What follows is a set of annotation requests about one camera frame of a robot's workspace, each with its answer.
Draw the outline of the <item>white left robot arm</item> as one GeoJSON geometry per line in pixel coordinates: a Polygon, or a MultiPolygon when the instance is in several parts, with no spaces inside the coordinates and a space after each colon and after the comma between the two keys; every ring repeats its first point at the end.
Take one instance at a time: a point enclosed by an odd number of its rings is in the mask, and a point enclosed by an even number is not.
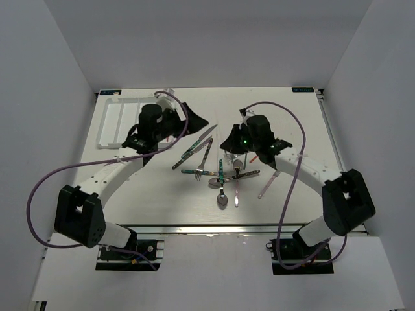
{"type": "Polygon", "coordinates": [[[122,258],[133,257],[137,251],[136,234],[125,226],[107,222],[103,208],[114,192],[151,160],[159,142],[169,136],[196,133],[209,124],[191,109],[187,113],[188,118],[181,120],[165,100],[144,105],[115,162],[104,165],[81,184],[61,189],[55,231],[87,248],[98,244],[111,246],[122,258]]]}

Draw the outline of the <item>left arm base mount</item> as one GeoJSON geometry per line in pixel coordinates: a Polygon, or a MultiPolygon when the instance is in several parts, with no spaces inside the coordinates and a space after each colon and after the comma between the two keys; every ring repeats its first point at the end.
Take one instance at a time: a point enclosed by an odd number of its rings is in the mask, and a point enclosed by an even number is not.
{"type": "Polygon", "coordinates": [[[96,271],[156,272],[161,266],[165,239],[159,235],[138,236],[127,253],[99,246],[96,271]]]}

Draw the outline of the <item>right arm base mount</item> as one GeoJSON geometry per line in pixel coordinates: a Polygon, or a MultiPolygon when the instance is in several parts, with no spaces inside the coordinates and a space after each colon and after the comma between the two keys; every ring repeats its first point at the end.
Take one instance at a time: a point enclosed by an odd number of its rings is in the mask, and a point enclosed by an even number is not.
{"type": "MultiPolygon", "coordinates": [[[[266,250],[271,254],[271,263],[272,263],[272,273],[273,275],[331,275],[334,274],[333,264],[324,264],[325,262],[331,259],[331,250],[328,245],[325,245],[324,248],[306,263],[302,264],[299,268],[295,270],[287,270],[283,268],[277,256],[277,240],[270,239],[265,244],[266,250]]],[[[312,255],[319,245],[313,246],[311,248],[305,249],[301,247],[294,239],[292,238],[281,238],[280,240],[280,256],[283,262],[292,266],[302,260],[306,259],[312,255]]]]}

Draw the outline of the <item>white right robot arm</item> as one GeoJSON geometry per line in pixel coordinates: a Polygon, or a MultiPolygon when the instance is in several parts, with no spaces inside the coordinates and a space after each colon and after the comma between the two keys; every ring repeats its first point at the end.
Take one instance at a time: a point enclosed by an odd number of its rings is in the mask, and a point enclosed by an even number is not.
{"type": "Polygon", "coordinates": [[[260,162],[298,178],[322,198],[322,215],[293,234],[293,252],[306,259],[316,245],[345,236],[375,215],[375,206],[362,174],[332,170],[300,155],[291,143],[278,139],[264,115],[254,115],[234,124],[220,148],[232,154],[255,153],[260,162]]]}

